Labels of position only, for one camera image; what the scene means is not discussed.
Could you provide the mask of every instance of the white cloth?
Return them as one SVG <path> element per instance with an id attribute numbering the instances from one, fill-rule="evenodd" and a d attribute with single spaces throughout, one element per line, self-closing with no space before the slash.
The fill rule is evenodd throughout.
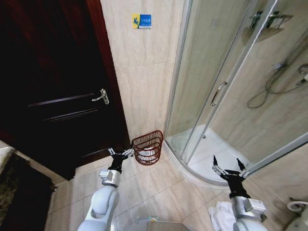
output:
<path id="1" fill-rule="evenodd" d="M 235 217 L 230 202 L 217 202 L 215 207 L 208 208 L 215 231 L 233 231 Z"/>

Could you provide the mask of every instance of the metal frame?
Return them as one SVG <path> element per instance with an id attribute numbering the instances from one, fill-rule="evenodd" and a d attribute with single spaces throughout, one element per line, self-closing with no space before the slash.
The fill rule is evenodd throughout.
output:
<path id="1" fill-rule="evenodd" d="M 248 10 L 248 14 L 246 15 L 248 18 L 250 17 L 249 14 L 252 13 L 252 8 L 254 5 L 256 5 L 258 0 L 254 0 L 253 3 L 251 3 L 251 5 L 249 6 L 249 10 Z M 193 153 L 195 152 L 197 146 L 199 145 L 200 143 L 200 140 L 202 139 L 202 136 L 203 134 L 205 133 L 208 125 L 210 124 L 210 122 L 212 121 L 212 119 L 216 116 L 216 113 L 218 111 L 218 109 L 220 108 L 221 106 L 221 102 L 223 101 L 224 97 L 226 96 L 227 92 L 229 91 L 231 85 L 232 85 L 232 82 L 234 81 L 235 77 L 237 76 L 237 74 L 240 72 L 246 58 L 248 57 L 253 45 L 255 44 L 255 42 L 257 41 L 257 38 L 259 36 L 259 34 L 261 33 L 261 30 L 263 29 L 263 27 L 265 26 L 266 24 L 266 21 L 267 21 L 267 18 L 270 16 L 272 10 L 274 9 L 276 3 L 278 2 L 278 0 L 269 0 L 264 11 L 263 11 L 263 14 L 259 20 L 259 23 L 257 24 L 251 38 L 249 39 L 248 41 L 248 44 L 246 45 L 244 51 L 242 52 L 242 55 L 240 57 L 240 59 L 237 61 L 232 73 L 230 74 L 229 78 L 228 78 L 228 85 L 226 86 L 225 88 L 225 91 L 223 91 L 221 93 L 221 97 L 218 99 L 218 103 L 217 103 L 217 107 L 215 107 L 212 111 L 212 114 L 209 115 L 208 117 L 208 120 L 207 120 L 207 123 L 205 125 L 205 128 L 202 132 L 202 135 L 201 137 L 199 138 L 198 142 L 197 142 L 197 145 L 195 146 L 194 150 L 192 151 L 192 155 Z"/>
<path id="2" fill-rule="evenodd" d="M 216 181 L 216 180 L 210 180 L 208 178 L 205 178 L 201 175 L 199 175 L 198 173 L 192 171 L 188 166 L 187 164 L 185 164 L 181 158 L 175 154 L 173 148 L 171 147 L 171 145 L 165 140 L 165 144 L 167 145 L 167 148 L 169 148 L 169 150 L 172 152 L 173 154 L 173 159 L 175 161 L 177 161 L 177 163 L 181 166 L 181 168 L 184 169 L 184 171 L 188 172 L 189 174 L 191 174 L 194 178 L 197 178 L 201 181 L 204 181 L 204 182 L 207 182 L 207 183 L 210 183 L 210 184 L 213 184 L 213 185 L 217 185 L 217 186 L 223 186 L 223 187 L 226 187 L 228 186 L 228 183 L 227 182 L 222 182 L 222 181 Z"/>
<path id="3" fill-rule="evenodd" d="M 182 60 L 182 54 L 183 54 L 183 49 L 184 49 L 189 16 L 190 16 L 191 7 L 192 7 L 192 1 L 193 0 L 185 0 L 184 6 L 183 6 L 178 47 L 177 47 L 177 53 L 175 57 L 175 65 L 173 68 L 173 75 L 172 75 L 171 88 L 170 88 L 169 101 L 168 101 L 167 114 L 166 114 L 166 122 L 165 122 L 165 127 L 164 127 L 164 137 L 166 137 L 167 129 L 168 129 L 168 125 L 169 125 L 169 121 L 171 117 L 172 105 L 173 105 L 175 90 L 176 90 L 176 86 L 178 82 L 180 63 Z"/>
<path id="4" fill-rule="evenodd" d="M 251 13 L 254 4 L 256 4 L 257 0 L 252 0 L 252 2 L 250 3 L 250 5 L 248 6 L 248 10 L 245 13 L 245 17 L 242 21 L 242 23 L 246 20 L 246 17 L 249 17 L 249 14 Z M 218 99 L 218 103 L 217 103 L 217 107 L 214 108 L 214 110 L 212 111 L 212 113 L 209 115 L 207 123 L 205 125 L 205 128 L 203 130 L 202 135 L 200 136 L 198 143 L 196 144 L 192 155 L 197 147 L 197 145 L 199 144 L 203 134 L 205 133 L 209 123 L 212 121 L 212 119 L 215 117 L 216 113 L 218 112 L 218 109 L 220 108 L 221 102 L 223 101 L 224 97 L 226 96 L 226 94 L 229 91 L 229 88 L 231 87 L 231 84 L 233 82 L 233 80 L 236 78 L 237 74 L 239 73 L 239 71 L 241 70 L 246 58 L 248 57 L 253 45 L 255 44 L 259 34 L 261 33 L 262 28 L 265 26 L 266 24 L 266 20 L 267 18 L 270 16 L 273 8 L 276 6 L 278 0 L 269 0 L 264 11 L 263 14 L 259 20 L 258 25 L 256 26 L 250 40 L 248 41 L 248 45 L 246 45 L 244 51 L 242 52 L 242 55 L 240 57 L 240 59 L 238 60 L 237 64 L 235 65 L 232 73 L 230 74 L 228 81 L 229 84 L 226 87 L 226 90 L 222 92 L 220 98 Z M 177 51 L 177 55 L 176 55 L 176 65 L 174 67 L 174 72 L 173 72 L 173 79 L 172 79 L 172 85 L 171 85 L 171 91 L 170 91 L 170 95 L 169 95 L 169 102 L 168 102 L 168 109 L 167 109 L 167 116 L 166 116 L 166 123 L 165 123 L 165 130 L 164 130 L 164 135 L 166 137 L 167 134 L 167 129 L 168 129 L 168 125 L 169 125 L 169 121 L 170 121 L 170 116 L 171 116 L 171 110 L 172 110 L 172 104 L 173 104 L 173 100 L 174 100 L 174 95 L 175 95 L 175 91 L 176 91 L 176 84 L 177 84 L 177 80 L 178 80 L 178 74 L 179 74 L 179 69 L 180 69 L 180 62 L 181 62 L 181 56 L 183 53 L 183 48 L 184 48 L 184 43 L 185 43 L 185 38 L 186 38 L 186 32 L 187 32 L 187 26 L 188 26 L 188 21 L 189 21 L 189 16 L 190 16 L 190 9 L 192 6 L 192 0 L 185 0 L 184 3 L 184 7 L 183 7 L 183 16 L 182 16 L 182 23 L 180 26 L 180 35 L 179 35 L 179 43 L 178 43 L 178 51 Z M 236 40 L 236 37 L 238 35 L 240 35 L 241 30 L 244 29 L 243 24 L 240 26 L 238 33 L 236 34 L 234 41 Z M 203 109 L 201 111 L 201 113 L 204 110 L 204 107 L 207 103 L 207 100 L 205 101 L 205 104 L 203 106 Z M 192 134 L 195 132 L 196 130 L 196 125 L 198 124 L 199 120 L 200 120 L 200 115 L 194 125 L 193 131 L 190 134 L 190 137 L 188 139 L 188 141 L 186 142 L 186 145 L 184 147 L 184 150 L 182 152 L 181 157 L 179 157 L 175 151 L 172 149 L 171 145 L 165 141 L 166 145 L 168 146 L 168 148 L 172 151 L 175 159 L 180 163 L 181 167 L 183 167 L 186 171 L 188 171 L 193 177 L 198 178 L 204 182 L 209 182 L 215 185 L 221 185 L 221 186 L 225 186 L 227 185 L 224 182 L 218 182 L 218 181 L 213 181 L 210 179 L 207 179 L 199 174 L 197 174 L 196 172 L 192 171 L 186 163 L 184 163 L 182 161 L 182 156 L 184 155 L 184 152 L 186 151 L 187 145 L 190 142 L 191 136 Z M 270 164 L 271 162 L 275 161 L 276 159 L 288 154 L 289 152 L 291 152 L 292 150 L 298 148 L 299 146 L 305 144 L 308 142 L 308 133 L 305 133 L 304 135 L 298 137 L 297 139 L 295 139 L 294 141 L 290 142 L 289 144 L 287 144 L 286 146 L 282 147 L 281 149 L 277 150 L 276 152 L 272 153 L 271 155 L 267 156 L 266 158 L 264 158 L 263 160 L 259 161 L 258 163 L 254 164 L 251 168 L 249 168 L 245 174 L 245 176 L 249 176 L 251 175 L 253 172 L 259 170 L 260 168 Z"/>
<path id="5" fill-rule="evenodd" d="M 242 35 L 242 31 L 243 31 L 244 28 L 245 28 L 244 22 L 245 22 L 246 20 L 248 20 L 249 17 L 253 14 L 253 8 L 256 6 L 257 1 L 258 1 L 258 0 L 251 0 L 251 1 L 249 2 L 248 6 L 247 6 L 247 9 L 246 9 L 246 12 L 245 12 L 245 14 L 244 14 L 244 17 L 243 17 L 243 19 L 242 19 L 242 21 L 241 21 L 241 23 L 240 23 L 240 26 L 239 26 L 237 32 L 235 33 L 234 38 L 233 38 L 233 40 L 232 40 L 232 43 L 231 43 L 230 46 L 229 46 L 228 52 L 227 52 L 227 54 L 226 54 L 224 60 L 222 61 L 221 66 L 220 66 L 220 68 L 219 68 L 219 70 L 218 70 L 218 72 L 217 72 L 217 74 L 216 74 L 216 79 L 215 79 L 215 82 L 213 83 L 212 89 L 211 89 L 211 91 L 210 91 L 208 97 L 206 98 L 206 100 L 205 100 L 203 106 L 202 106 L 202 110 L 200 111 L 200 114 L 199 114 L 199 116 L 198 116 L 198 118 L 197 118 L 197 120 L 196 120 L 196 122 L 195 122 L 195 125 L 194 125 L 194 127 L 193 127 L 192 133 L 190 134 L 190 137 L 189 137 L 188 141 L 186 142 L 186 145 L 185 145 L 184 150 L 183 150 L 183 152 L 182 152 L 181 158 L 183 158 L 183 156 L 188 155 L 189 152 L 192 153 L 192 154 L 190 155 L 190 157 L 188 158 L 186 164 L 189 164 L 189 162 L 190 162 L 190 160 L 191 160 L 191 158 L 192 158 L 193 153 L 195 152 L 195 150 L 196 150 L 196 148 L 197 148 L 197 146 L 198 146 L 198 144 L 199 144 L 201 138 L 203 137 L 203 134 L 205 133 L 205 130 L 206 130 L 208 124 L 210 123 L 210 121 L 211 121 L 211 119 L 212 119 L 211 113 L 210 113 L 210 114 L 209 114 L 209 120 L 207 120 L 208 122 L 206 123 L 205 128 L 204 128 L 203 132 L 202 132 L 201 135 L 200 135 L 200 138 L 198 139 L 198 141 L 196 142 L 196 144 L 191 143 L 191 142 L 194 142 L 193 139 L 191 139 L 191 138 L 192 138 L 193 134 L 194 134 L 194 133 L 196 132 L 196 130 L 197 130 L 197 124 L 199 123 L 200 118 L 201 118 L 201 115 L 202 115 L 202 113 L 203 113 L 203 111 L 204 111 L 204 109 L 205 109 L 205 107 L 206 107 L 206 105 L 207 105 L 207 103 L 208 103 L 209 96 L 211 95 L 211 92 L 214 90 L 214 86 L 215 86 L 215 84 L 216 84 L 216 82 L 217 82 L 217 80 L 218 80 L 218 78 L 219 78 L 219 75 L 220 75 L 220 73 L 221 73 L 221 71 L 222 71 L 222 68 L 223 68 L 223 66 L 224 66 L 224 64 L 225 64 L 225 62 L 226 62 L 226 60 L 227 60 L 227 58 L 228 58 L 228 56 L 229 56 L 229 54 L 230 54 L 230 51 L 231 51 L 231 49 L 232 49 L 232 47 L 233 47 L 233 45 L 234 45 L 234 42 L 235 42 L 237 39 L 239 39 L 240 36 Z M 252 34 L 252 36 L 251 36 L 251 38 L 250 38 L 250 41 L 252 41 L 252 38 L 254 37 L 254 35 L 255 35 L 255 33 Z M 218 103 L 217 103 L 216 105 L 219 106 L 220 103 L 221 103 L 221 100 L 218 99 Z"/>
<path id="6" fill-rule="evenodd" d="M 258 171 L 260 168 L 265 167 L 266 165 L 269 165 L 273 161 L 283 157 L 284 155 L 287 155 L 291 151 L 295 150 L 296 148 L 308 143 L 308 132 L 301 135 L 300 137 L 296 138 L 292 142 L 288 143 L 281 149 L 278 149 L 271 155 L 265 157 L 263 160 L 257 162 L 256 164 L 252 165 L 244 174 L 245 177 L 250 176 L 252 173 Z"/>

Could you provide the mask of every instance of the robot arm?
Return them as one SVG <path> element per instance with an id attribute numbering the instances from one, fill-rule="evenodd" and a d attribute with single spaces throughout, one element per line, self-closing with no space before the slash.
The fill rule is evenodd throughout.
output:
<path id="1" fill-rule="evenodd" d="M 119 154 L 112 148 L 108 150 L 113 157 L 112 165 L 107 170 L 100 171 L 99 176 L 104 186 L 93 194 L 86 219 L 78 231 L 110 231 L 112 216 L 119 200 L 117 188 L 120 184 L 122 162 L 133 154 L 133 150 Z"/>
<path id="2" fill-rule="evenodd" d="M 245 167 L 237 159 L 240 170 Z M 221 178 L 228 182 L 231 193 L 229 197 L 232 201 L 232 209 L 236 219 L 233 225 L 233 231 L 267 231 L 260 223 L 266 218 L 266 210 L 262 201 L 252 199 L 244 189 L 242 182 L 245 178 L 238 171 L 223 170 L 218 166 L 217 159 L 214 156 L 212 169 L 220 175 Z"/>

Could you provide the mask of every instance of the basket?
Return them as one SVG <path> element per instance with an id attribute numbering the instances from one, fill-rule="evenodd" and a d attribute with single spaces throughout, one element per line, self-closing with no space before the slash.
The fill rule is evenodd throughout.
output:
<path id="1" fill-rule="evenodd" d="M 163 134 L 156 130 L 132 140 L 135 158 L 142 165 L 153 165 L 160 157 Z"/>

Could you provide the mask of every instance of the dark wooden door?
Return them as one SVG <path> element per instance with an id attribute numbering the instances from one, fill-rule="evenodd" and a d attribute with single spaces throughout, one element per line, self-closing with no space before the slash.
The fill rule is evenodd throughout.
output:
<path id="1" fill-rule="evenodd" d="M 129 147 L 99 0 L 2 0 L 0 30 L 1 140 L 66 179 Z"/>

